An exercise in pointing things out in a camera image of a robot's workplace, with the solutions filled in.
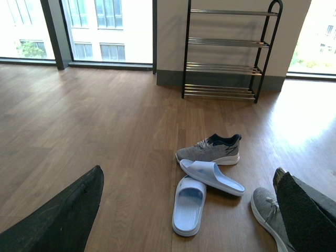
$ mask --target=building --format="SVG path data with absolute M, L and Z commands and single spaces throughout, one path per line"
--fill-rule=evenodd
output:
M 0 56 L 54 59 L 39 0 L 0 0 Z M 151 63 L 152 2 L 64 0 L 74 60 Z M 29 46 L 22 52 L 22 44 Z

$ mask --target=white sole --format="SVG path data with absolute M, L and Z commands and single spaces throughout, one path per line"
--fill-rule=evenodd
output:
M 275 232 L 274 229 L 270 225 L 268 225 L 268 223 L 266 223 L 265 220 L 260 215 L 259 211 L 256 208 L 256 205 L 254 204 L 253 195 L 251 197 L 251 208 L 252 208 L 253 215 L 255 216 L 259 224 L 263 226 L 264 229 L 266 229 L 267 232 L 269 232 L 273 236 L 275 242 L 277 243 L 278 252 L 289 252 L 287 249 L 287 246 L 282 241 L 282 239 L 277 234 L 277 232 Z
M 180 163 L 180 160 L 177 158 L 177 154 L 175 153 L 175 157 L 178 163 Z M 219 159 L 215 159 L 212 160 L 210 162 L 214 162 L 217 165 L 234 165 L 237 164 L 239 162 L 240 156 L 239 156 L 239 152 L 237 153 L 237 155 L 234 156 L 225 156 Z

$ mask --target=metal shelf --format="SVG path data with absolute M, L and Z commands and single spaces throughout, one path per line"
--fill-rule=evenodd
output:
M 216 97 L 254 101 L 255 97 L 248 88 L 219 87 L 185 84 L 185 96 Z
M 190 72 L 229 72 L 230 74 L 261 76 L 263 73 L 258 67 L 241 65 L 219 65 L 197 62 L 187 62 L 186 71 Z
M 225 15 L 247 15 L 247 16 L 278 16 L 275 12 L 240 12 L 234 10 L 215 10 L 215 9 L 191 9 L 191 13 L 204 13 L 204 14 L 225 14 Z
M 185 34 L 185 50 L 184 50 L 184 64 L 183 64 L 183 78 L 182 78 L 182 98 L 184 96 L 194 97 L 214 97 L 225 99 L 238 99 L 238 100 L 253 100 L 254 103 L 258 102 L 261 87 L 265 78 L 265 72 L 267 69 L 270 53 L 275 40 L 275 35 L 279 26 L 283 4 L 281 0 L 271 0 L 267 12 L 250 12 L 250 11 L 237 11 L 237 10 L 212 10 L 212 9 L 191 9 L 192 0 L 188 0 L 188 12 L 187 12 L 187 25 Z M 273 12 L 274 5 L 279 5 L 278 12 Z M 196 14 L 224 14 L 224 15 L 245 15 L 245 16 L 264 16 L 265 23 L 261 37 L 259 41 L 255 40 L 241 40 L 241 39 L 225 39 L 225 38 L 198 38 L 189 35 L 191 13 Z M 272 38 L 269 43 L 265 42 L 265 35 L 269 25 L 270 18 L 276 18 L 274 29 L 272 32 Z M 227 65 L 227 64 L 207 64 L 199 62 L 188 61 L 188 48 L 189 45 L 208 45 L 208 46 L 232 46 L 232 47 L 250 47 L 256 48 L 256 59 L 253 66 L 241 66 L 241 65 Z M 267 49 L 267 56 L 264 61 L 263 68 L 260 69 L 259 59 L 261 51 Z M 241 88 L 208 86 L 208 85 L 193 85 L 186 84 L 187 72 L 209 72 L 209 73 L 222 73 L 222 74 L 237 74 L 237 75 L 250 75 L 250 82 L 248 88 L 243 88 L 245 85 L 242 83 Z M 259 82 L 257 89 L 254 92 L 254 82 Z
M 237 46 L 268 48 L 269 44 L 264 41 L 241 40 L 241 39 L 220 39 L 220 38 L 188 38 L 189 45 L 209 45 L 209 46 Z

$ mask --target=gray shoe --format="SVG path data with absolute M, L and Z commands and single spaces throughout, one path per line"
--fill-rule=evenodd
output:
M 252 212 L 257 221 L 274 237 L 279 252 L 293 252 L 276 196 L 269 190 L 259 187 L 251 197 Z
M 182 159 L 191 161 L 215 162 L 218 165 L 232 165 L 239 161 L 239 141 L 242 136 L 222 138 L 217 134 L 198 142 L 195 146 L 176 152 L 178 162 Z

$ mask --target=baseboard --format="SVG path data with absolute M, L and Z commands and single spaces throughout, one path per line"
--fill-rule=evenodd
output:
M 214 85 L 223 87 L 241 87 L 248 88 L 250 76 L 226 73 L 210 72 L 189 72 L 186 76 L 186 82 L 198 85 Z M 156 84 L 159 86 L 181 86 L 183 79 L 182 71 L 157 70 Z M 254 90 L 257 91 L 260 76 L 255 77 Z M 285 77 L 265 76 L 262 90 L 281 91 Z

